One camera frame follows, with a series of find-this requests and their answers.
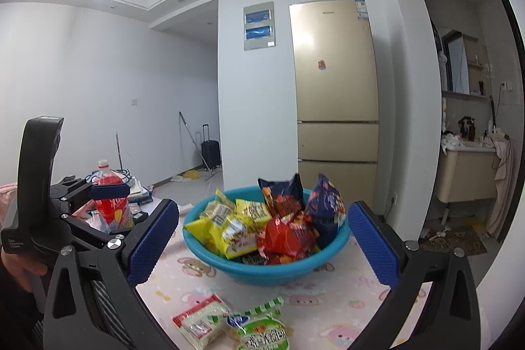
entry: metal screw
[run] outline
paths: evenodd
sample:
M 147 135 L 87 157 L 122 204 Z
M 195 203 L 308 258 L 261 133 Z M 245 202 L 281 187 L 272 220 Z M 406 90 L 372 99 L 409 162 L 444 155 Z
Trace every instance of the metal screw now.
M 63 247 L 61 250 L 60 250 L 60 253 L 63 255 L 63 256 L 68 256 L 71 251 L 73 250 L 73 247 L 71 245 L 66 245 L 65 247 Z
M 117 249 L 122 244 L 122 241 L 120 239 L 111 239 L 108 242 L 108 248 L 109 249 Z
M 463 258 L 465 256 L 465 251 L 462 248 L 454 248 L 454 255 Z
M 405 248 L 409 251 L 417 251 L 419 249 L 419 243 L 417 243 L 415 240 L 407 240 L 405 242 Z

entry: suitcase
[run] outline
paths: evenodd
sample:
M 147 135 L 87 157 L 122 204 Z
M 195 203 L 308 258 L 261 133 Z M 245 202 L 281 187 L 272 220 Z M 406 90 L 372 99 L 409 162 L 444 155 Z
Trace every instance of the suitcase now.
M 205 140 L 202 142 L 202 144 L 200 145 L 200 151 L 202 153 L 204 160 L 208 164 L 208 166 L 211 169 L 213 169 L 213 168 L 218 167 L 221 164 L 221 155 L 220 155 L 221 149 L 219 147 L 218 141 L 209 139 L 209 125 L 208 124 L 204 124 L 202 126 L 202 138 L 206 138 L 205 137 L 206 134 L 204 133 L 205 126 L 208 127 L 208 140 Z

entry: mop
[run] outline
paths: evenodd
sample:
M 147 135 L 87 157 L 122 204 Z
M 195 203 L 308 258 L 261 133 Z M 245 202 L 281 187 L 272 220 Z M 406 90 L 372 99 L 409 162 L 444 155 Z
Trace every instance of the mop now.
M 190 129 L 188 128 L 188 124 L 186 123 L 186 120 L 184 119 L 184 116 L 182 115 L 182 112 L 179 112 L 178 115 L 180 116 L 180 119 L 182 119 L 182 122 L 184 122 L 184 126 L 186 127 L 186 129 L 188 130 L 188 133 L 190 134 L 190 138 L 192 139 L 193 141 L 193 144 L 195 145 L 195 148 L 197 149 L 197 151 L 199 152 L 200 154 L 200 157 L 202 157 L 202 160 L 204 162 L 204 165 L 206 165 L 206 168 L 208 169 L 208 171 L 210 173 L 212 173 L 208 178 L 206 178 L 205 181 L 208 181 L 210 178 L 212 178 L 215 174 L 217 174 L 219 171 L 217 170 L 216 172 L 213 172 L 212 169 L 208 166 L 208 163 L 206 162 L 206 159 L 204 159 L 204 156 L 202 155 L 202 152 L 200 151 L 199 149 L 199 146 L 197 145 L 197 143 L 195 142 L 195 139 L 193 138 L 193 135 L 192 135 L 192 132 L 190 131 Z

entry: metal pole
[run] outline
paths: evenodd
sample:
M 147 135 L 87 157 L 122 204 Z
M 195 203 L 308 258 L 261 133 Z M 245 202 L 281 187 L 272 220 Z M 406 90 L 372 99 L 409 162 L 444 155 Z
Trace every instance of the metal pole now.
M 116 150 L 119 153 L 120 169 L 124 169 L 122 167 L 122 158 L 120 157 L 119 133 L 115 133 L 115 135 L 116 135 Z
M 212 172 L 212 169 L 208 166 L 208 163 L 206 162 L 206 159 L 204 159 L 204 156 L 202 155 L 202 152 L 200 151 L 199 149 L 199 146 L 197 145 L 197 143 L 195 142 L 195 139 L 193 138 L 193 135 L 192 135 L 192 132 L 190 131 L 190 129 L 188 128 L 188 124 L 186 123 L 186 119 L 184 119 L 184 116 L 182 115 L 182 112 L 179 112 L 178 115 L 180 116 L 180 119 L 182 119 L 182 122 L 184 122 L 184 126 L 186 127 L 186 129 L 188 130 L 188 133 L 190 134 L 190 138 L 192 139 L 193 141 L 193 144 L 195 145 L 195 148 L 197 149 L 197 151 L 199 152 L 200 154 L 200 157 L 202 157 L 202 160 L 204 162 L 204 165 L 206 165 L 206 168 L 208 169 L 209 172 L 211 172 L 212 174 L 206 178 L 205 181 L 208 181 L 210 178 L 212 178 L 217 172 L 213 173 Z

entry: suitcase handle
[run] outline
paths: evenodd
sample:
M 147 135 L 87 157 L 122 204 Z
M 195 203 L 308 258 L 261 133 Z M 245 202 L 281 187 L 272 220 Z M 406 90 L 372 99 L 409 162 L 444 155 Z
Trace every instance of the suitcase handle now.
M 204 127 L 207 126 L 208 127 L 208 139 L 206 139 L 206 134 L 204 133 Z M 208 124 L 204 124 L 202 126 L 202 138 L 203 138 L 203 141 L 209 141 L 209 125 Z

